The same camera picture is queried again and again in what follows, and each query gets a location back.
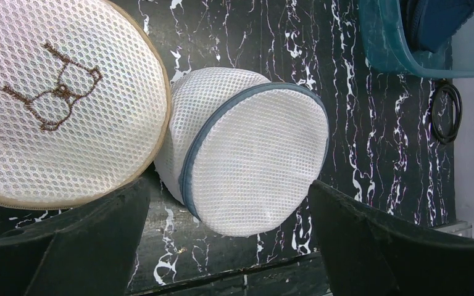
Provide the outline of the white mesh bag blue trim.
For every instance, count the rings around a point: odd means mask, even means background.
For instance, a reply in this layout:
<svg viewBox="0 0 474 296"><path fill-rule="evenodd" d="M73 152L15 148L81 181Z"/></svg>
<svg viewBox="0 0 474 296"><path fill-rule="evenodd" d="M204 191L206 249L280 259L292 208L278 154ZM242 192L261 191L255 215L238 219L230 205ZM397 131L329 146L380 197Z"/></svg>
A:
<svg viewBox="0 0 474 296"><path fill-rule="evenodd" d="M226 67L171 86L172 114L154 165L171 195L212 231L279 227L318 178L330 141L322 100L304 86Z"/></svg>

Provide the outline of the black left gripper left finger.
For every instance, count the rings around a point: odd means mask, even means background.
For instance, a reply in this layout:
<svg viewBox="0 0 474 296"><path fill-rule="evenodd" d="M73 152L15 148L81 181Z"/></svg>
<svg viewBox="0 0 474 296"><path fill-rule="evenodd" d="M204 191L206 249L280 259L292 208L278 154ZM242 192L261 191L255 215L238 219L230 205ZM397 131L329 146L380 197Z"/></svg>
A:
<svg viewBox="0 0 474 296"><path fill-rule="evenodd" d="M80 207L0 234L0 295L123 295L150 203L136 178Z"/></svg>

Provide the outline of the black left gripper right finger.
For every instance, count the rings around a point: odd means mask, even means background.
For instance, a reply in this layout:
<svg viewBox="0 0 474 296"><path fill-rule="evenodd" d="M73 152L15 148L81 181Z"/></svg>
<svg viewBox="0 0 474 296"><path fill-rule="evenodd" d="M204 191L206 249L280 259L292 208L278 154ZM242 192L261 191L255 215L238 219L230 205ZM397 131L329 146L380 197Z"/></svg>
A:
<svg viewBox="0 0 474 296"><path fill-rule="evenodd" d="M474 239L410 223L317 180L308 200L333 295L474 295Z"/></svg>

